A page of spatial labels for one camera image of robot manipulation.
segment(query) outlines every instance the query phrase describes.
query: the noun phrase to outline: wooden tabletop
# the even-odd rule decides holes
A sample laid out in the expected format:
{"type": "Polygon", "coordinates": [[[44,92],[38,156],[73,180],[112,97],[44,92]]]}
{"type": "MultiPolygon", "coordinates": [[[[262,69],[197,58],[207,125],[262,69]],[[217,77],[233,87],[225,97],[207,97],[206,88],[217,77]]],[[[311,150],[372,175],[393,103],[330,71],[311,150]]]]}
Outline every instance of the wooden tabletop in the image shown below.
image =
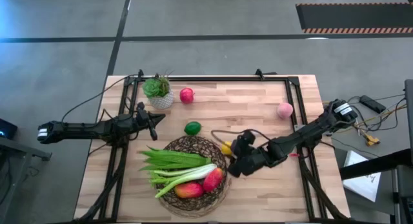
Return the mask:
{"type": "MultiPolygon", "coordinates": [[[[106,87],[122,77],[108,77],[106,87]]],[[[298,77],[305,111],[310,122],[323,111],[316,77],[313,75],[298,77]]],[[[232,178],[226,198],[215,211],[202,218],[181,218],[163,208],[154,197],[156,191],[148,182],[147,172],[138,171],[144,166],[145,159],[138,154],[138,151],[147,149],[147,145],[164,148],[172,140],[185,135],[184,127],[190,121],[200,122],[202,130],[199,135],[208,139],[212,139],[210,131],[213,129],[242,131],[246,128],[254,128],[269,137],[285,136],[293,131],[291,120],[279,119],[276,114],[277,105],[280,102],[287,102],[284,82],[171,82],[171,87],[175,96],[174,104],[166,110],[155,110],[150,106],[139,84],[137,100],[145,104],[147,111],[164,113],[166,118],[156,127],[159,136],[157,141],[152,141],[149,131],[144,130],[139,133],[135,141],[129,143],[118,221],[308,221],[296,157],[288,157],[284,163],[274,168],[264,167],[248,177],[232,178]],[[179,91],[185,87],[190,87],[195,92],[195,100],[190,105],[184,105],[179,100],[179,91]]],[[[123,84],[119,83],[105,92],[99,116],[104,108],[110,115],[117,115],[122,88],[123,84]]],[[[296,107],[296,114],[297,119],[301,120],[298,107],[296,107]]],[[[234,135],[221,134],[220,136],[225,141],[236,138],[234,135]]],[[[264,139],[258,137],[254,145],[263,142],[264,139]]],[[[93,141],[90,150],[102,144],[102,141],[93,141]]],[[[324,191],[335,206],[349,217],[350,212],[334,150],[320,144],[314,152],[324,191]]],[[[75,218],[82,216],[102,191],[109,155],[110,147],[103,147],[88,158],[75,218]]],[[[113,192],[106,212],[108,215],[112,209],[113,192]]],[[[312,199],[316,216],[319,216],[313,190],[312,199]]]]}

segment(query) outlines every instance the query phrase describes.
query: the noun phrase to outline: yellow connector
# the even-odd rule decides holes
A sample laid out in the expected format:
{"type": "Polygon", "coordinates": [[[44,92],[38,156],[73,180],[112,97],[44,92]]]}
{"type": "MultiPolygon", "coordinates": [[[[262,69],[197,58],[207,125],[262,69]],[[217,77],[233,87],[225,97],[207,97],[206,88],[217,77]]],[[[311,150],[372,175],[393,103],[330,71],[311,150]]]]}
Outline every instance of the yellow connector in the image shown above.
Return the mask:
{"type": "Polygon", "coordinates": [[[363,135],[363,137],[366,139],[366,145],[368,147],[371,147],[372,145],[380,144],[380,139],[367,134],[366,132],[364,132],[364,130],[360,130],[360,131],[361,131],[361,135],[363,135]]]}

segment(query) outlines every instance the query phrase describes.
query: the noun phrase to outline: yellow pepper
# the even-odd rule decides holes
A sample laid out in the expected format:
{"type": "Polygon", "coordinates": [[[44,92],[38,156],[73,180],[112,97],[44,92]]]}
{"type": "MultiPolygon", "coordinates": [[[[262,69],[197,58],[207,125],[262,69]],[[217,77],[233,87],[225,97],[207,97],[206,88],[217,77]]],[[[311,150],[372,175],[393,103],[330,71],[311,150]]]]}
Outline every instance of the yellow pepper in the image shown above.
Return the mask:
{"type": "Polygon", "coordinates": [[[226,141],[225,144],[222,144],[222,145],[221,145],[221,152],[222,152],[222,154],[227,155],[227,156],[231,156],[231,155],[232,155],[231,144],[232,144],[231,142],[226,141]]]}

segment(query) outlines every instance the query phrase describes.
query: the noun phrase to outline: yellow object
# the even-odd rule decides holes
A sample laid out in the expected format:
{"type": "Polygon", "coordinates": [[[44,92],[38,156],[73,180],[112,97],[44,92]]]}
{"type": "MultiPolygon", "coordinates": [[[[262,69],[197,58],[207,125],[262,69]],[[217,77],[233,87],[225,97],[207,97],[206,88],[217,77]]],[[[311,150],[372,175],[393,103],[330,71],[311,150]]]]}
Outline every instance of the yellow object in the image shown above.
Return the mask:
{"type": "Polygon", "coordinates": [[[221,152],[222,154],[226,156],[232,156],[232,151],[231,151],[231,142],[226,141],[225,144],[221,145],[221,152]]]}
{"type": "Polygon", "coordinates": [[[368,147],[380,144],[380,139],[367,134],[364,130],[361,130],[361,135],[366,139],[366,145],[368,147]]]}

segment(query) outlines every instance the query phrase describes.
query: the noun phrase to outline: concrete floor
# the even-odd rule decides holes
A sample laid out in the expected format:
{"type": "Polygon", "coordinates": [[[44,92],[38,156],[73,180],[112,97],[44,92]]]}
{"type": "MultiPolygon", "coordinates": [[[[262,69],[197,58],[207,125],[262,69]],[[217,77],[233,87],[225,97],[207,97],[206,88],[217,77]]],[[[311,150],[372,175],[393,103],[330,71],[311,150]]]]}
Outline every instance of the concrete floor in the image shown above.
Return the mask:
{"type": "MultiPolygon", "coordinates": [[[[0,0],[2,37],[113,37],[125,0],[0,0]]],[[[190,34],[302,34],[296,3],[405,2],[405,0],[132,0],[124,36],[190,34]]],[[[331,39],[122,43],[115,75],[174,71],[179,74],[315,74],[328,101],[366,94],[403,93],[413,78],[413,39],[331,39]]],[[[19,127],[16,140],[53,152],[25,181],[10,223],[68,221],[76,205],[89,141],[40,145],[37,126],[60,120],[74,105],[102,90],[113,43],[0,43],[0,117],[19,127]]],[[[398,98],[384,100],[393,105],[398,98]]],[[[93,122],[99,99],[67,121],[93,122]]],[[[374,113],[361,107],[366,117],[374,113]]],[[[385,127],[393,125],[389,118],[385,127]]],[[[406,112],[399,126],[377,132],[367,148],[353,131],[345,143],[377,155],[408,147],[406,112]]],[[[337,148],[346,146],[334,143],[337,148]]],[[[386,215],[350,203],[353,218],[388,223],[386,215]]]]}

